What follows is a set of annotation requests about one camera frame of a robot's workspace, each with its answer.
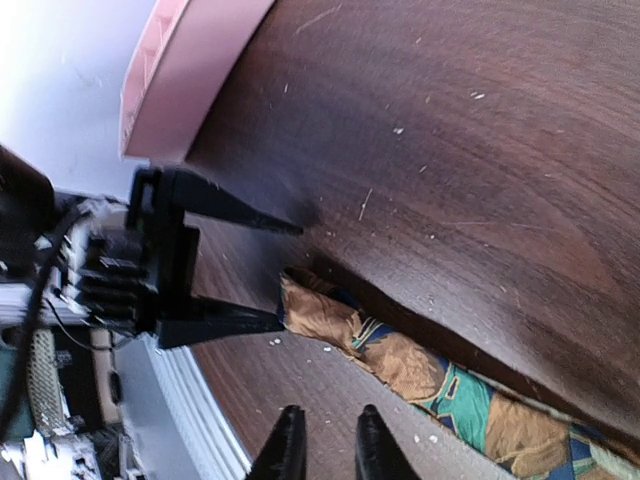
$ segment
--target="wooden table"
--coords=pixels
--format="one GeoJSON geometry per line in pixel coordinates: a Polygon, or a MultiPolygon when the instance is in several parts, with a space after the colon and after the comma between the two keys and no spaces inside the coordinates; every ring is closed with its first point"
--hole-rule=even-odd
{"type": "MultiPolygon", "coordinates": [[[[639,32],[619,0],[279,0],[189,164],[307,231],[206,223],[198,292],[273,308],[281,267],[313,264],[421,343],[637,440],[639,32]]],[[[195,349],[252,454],[296,402],[310,478],[353,478],[375,402],[425,478],[502,475],[337,352],[278,337],[195,349]]]]}

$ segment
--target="wire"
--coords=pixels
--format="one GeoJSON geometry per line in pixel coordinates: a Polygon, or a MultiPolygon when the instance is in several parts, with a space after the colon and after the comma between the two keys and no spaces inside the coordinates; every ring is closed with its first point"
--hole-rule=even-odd
{"type": "Polygon", "coordinates": [[[53,312],[53,316],[56,318],[56,321],[58,322],[58,325],[60,325],[60,329],[62,330],[62,333],[64,333],[67,337],[69,337],[69,340],[71,340],[73,343],[75,343],[76,345],[78,345],[81,348],[84,348],[85,350],[91,350],[92,352],[111,352],[112,350],[121,349],[122,347],[127,345],[133,339],[133,337],[127,337],[127,338],[124,338],[124,339],[120,340],[115,345],[110,345],[108,347],[97,347],[95,345],[87,345],[86,343],[81,342],[80,340],[75,338],[73,335],[71,335],[71,333],[69,333],[69,331],[67,330],[67,327],[65,326],[64,322],[60,318],[60,315],[58,315],[56,307],[53,305],[51,300],[49,300],[47,298],[47,299],[45,299],[45,302],[47,303],[47,305],[49,306],[49,308],[53,312]]]}
{"type": "Polygon", "coordinates": [[[4,443],[15,416],[17,415],[21,401],[25,395],[27,384],[27,371],[29,366],[29,354],[31,344],[36,329],[40,324],[40,309],[42,308],[42,296],[49,283],[51,271],[58,258],[58,253],[65,241],[65,235],[71,227],[81,218],[86,217],[90,212],[81,210],[79,205],[73,206],[65,215],[62,221],[56,226],[51,242],[51,250],[47,252],[38,276],[33,285],[27,311],[22,322],[21,335],[18,341],[16,359],[13,374],[6,389],[7,397],[0,413],[0,443],[4,443]]]}

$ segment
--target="black pointed object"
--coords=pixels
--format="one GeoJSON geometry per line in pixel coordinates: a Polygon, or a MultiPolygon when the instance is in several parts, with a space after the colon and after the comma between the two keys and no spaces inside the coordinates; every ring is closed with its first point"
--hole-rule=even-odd
{"type": "Polygon", "coordinates": [[[356,431],[358,480],[420,480],[373,405],[364,407],[356,431]]]}
{"type": "Polygon", "coordinates": [[[307,431],[304,410],[285,408],[245,480],[304,480],[307,431]]]}
{"type": "Polygon", "coordinates": [[[300,227],[254,209],[195,173],[166,169],[163,181],[171,185],[171,203],[187,212],[259,230],[302,235],[300,227]]]}
{"type": "Polygon", "coordinates": [[[281,332],[278,316],[211,298],[193,298],[179,317],[156,320],[158,348],[169,349],[233,335],[281,332]]]}

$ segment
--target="patterned fabric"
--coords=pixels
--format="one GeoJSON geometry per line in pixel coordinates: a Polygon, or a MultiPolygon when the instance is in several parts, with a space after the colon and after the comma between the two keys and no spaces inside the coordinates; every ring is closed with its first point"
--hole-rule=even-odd
{"type": "Polygon", "coordinates": [[[627,459],[610,455],[613,466],[595,460],[592,449],[612,443],[594,429],[558,420],[421,347],[367,316],[348,292],[307,270],[283,273],[279,314],[288,330],[339,348],[519,478],[609,480],[622,478],[611,472],[625,471],[624,478],[640,479],[640,460],[633,454],[627,459]]]}

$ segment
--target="pink tray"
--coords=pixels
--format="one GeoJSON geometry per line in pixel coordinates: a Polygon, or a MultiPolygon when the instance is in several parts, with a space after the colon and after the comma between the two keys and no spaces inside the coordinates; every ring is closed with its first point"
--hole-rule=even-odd
{"type": "Polygon", "coordinates": [[[227,75],[274,0],[158,0],[129,65],[123,156],[184,160],[227,75]]]}

